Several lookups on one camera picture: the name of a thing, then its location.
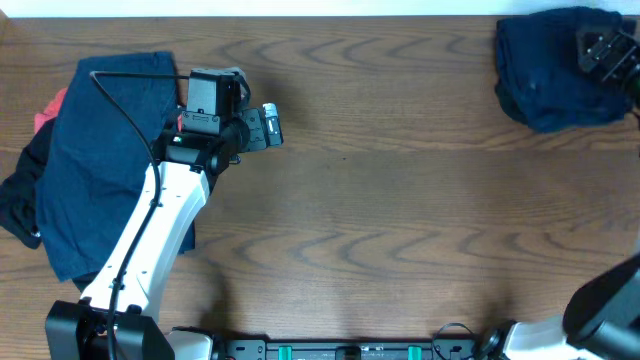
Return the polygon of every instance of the wooden table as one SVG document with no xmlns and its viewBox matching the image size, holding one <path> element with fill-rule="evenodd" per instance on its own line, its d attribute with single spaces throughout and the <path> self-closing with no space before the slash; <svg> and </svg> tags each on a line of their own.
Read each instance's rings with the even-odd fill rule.
<svg viewBox="0 0 640 360">
<path fill-rule="evenodd" d="M 12 20 L 0 175 L 79 59 L 171 50 L 184 74 L 238 65 L 254 104 L 278 104 L 285 145 L 219 180 L 163 330 L 393 338 L 542 320 L 631 254 L 640 136 L 631 118 L 552 135 L 510 120 L 493 93 L 495 21 Z M 0 358 L 47 358 L 47 312 L 78 292 L 5 231 L 0 259 Z"/>
</svg>

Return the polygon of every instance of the white arm segment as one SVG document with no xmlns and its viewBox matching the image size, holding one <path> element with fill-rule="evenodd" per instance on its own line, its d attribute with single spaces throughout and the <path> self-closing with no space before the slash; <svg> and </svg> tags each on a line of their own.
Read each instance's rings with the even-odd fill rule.
<svg viewBox="0 0 640 360">
<path fill-rule="evenodd" d="M 160 304 L 169 272 L 187 229 L 209 197 L 209 184 L 204 171 L 190 171 L 189 165 L 162 162 L 159 165 L 162 192 L 160 202 L 140 238 L 140 242 L 124 275 L 124 288 L 118 295 L 116 311 L 125 312 L 129 305 L 142 308 L 142 315 L 158 322 Z M 108 309 L 112 281 L 125 253 L 142 224 L 153 199 L 153 169 L 147 169 L 144 186 L 127 226 L 109 260 L 81 298 L 91 298 L 90 305 Z"/>
<path fill-rule="evenodd" d="M 510 360 L 602 360 L 586 349 L 578 350 L 567 344 L 562 316 L 538 323 L 515 324 L 507 335 L 504 354 Z"/>
</svg>

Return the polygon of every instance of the white wall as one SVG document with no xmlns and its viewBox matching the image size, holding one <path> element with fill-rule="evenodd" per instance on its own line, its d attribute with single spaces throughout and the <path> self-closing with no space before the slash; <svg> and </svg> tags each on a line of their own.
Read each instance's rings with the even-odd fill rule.
<svg viewBox="0 0 640 360">
<path fill-rule="evenodd" d="M 576 5 L 640 14 L 640 0 L 0 0 L 9 17 L 512 15 Z"/>
</svg>

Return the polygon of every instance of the blue cloth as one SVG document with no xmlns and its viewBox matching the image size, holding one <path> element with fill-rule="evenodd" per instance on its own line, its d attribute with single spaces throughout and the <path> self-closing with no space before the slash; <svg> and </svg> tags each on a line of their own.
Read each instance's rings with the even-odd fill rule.
<svg viewBox="0 0 640 360">
<path fill-rule="evenodd" d="M 622 119 L 632 101 L 578 67 L 576 31 L 584 25 L 635 32 L 617 12 L 575 7 L 500 20 L 496 33 L 496 94 L 507 115 L 549 133 Z"/>
<path fill-rule="evenodd" d="M 93 70 L 175 73 L 167 52 L 78 63 L 53 129 L 47 166 L 36 183 L 36 224 L 60 281 L 102 268 L 135 208 L 149 165 L 126 119 L 89 78 Z M 173 80 L 102 77 L 100 82 L 149 142 L 176 109 Z M 193 237 L 192 229 L 186 242 L 192 245 Z"/>
</svg>

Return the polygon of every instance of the black cloth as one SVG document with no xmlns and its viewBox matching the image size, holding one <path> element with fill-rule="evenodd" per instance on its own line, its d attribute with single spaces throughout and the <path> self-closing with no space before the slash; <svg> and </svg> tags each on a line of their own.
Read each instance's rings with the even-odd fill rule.
<svg viewBox="0 0 640 360">
<path fill-rule="evenodd" d="M 0 226 L 31 249 L 41 243 L 36 226 L 35 184 L 47 164 L 54 122 L 42 126 L 20 153 L 15 173 L 0 185 Z"/>
<path fill-rule="evenodd" d="M 149 165 L 126 119 L 90 71 L 174 74 L 167 52 L 95 57 L 78 63 L 36 183 L 36 224 L 61 281 L 99 271 L 137 203 Z M 100 78 L 146 137 L 155 139 L 177 106 L 173 80 Z M 193 228 L 185 237 L 193 248 Z"/>
<path fill-rule="evenodd" d="M 575 7 L 498 21 L 496 94 L 504 112 L 531 129 L 606 125 L 622 119 L 632 101 L 580 71 L 576 31 L 584 25 L 635 32 L 617 12 Z"/>
</svg>

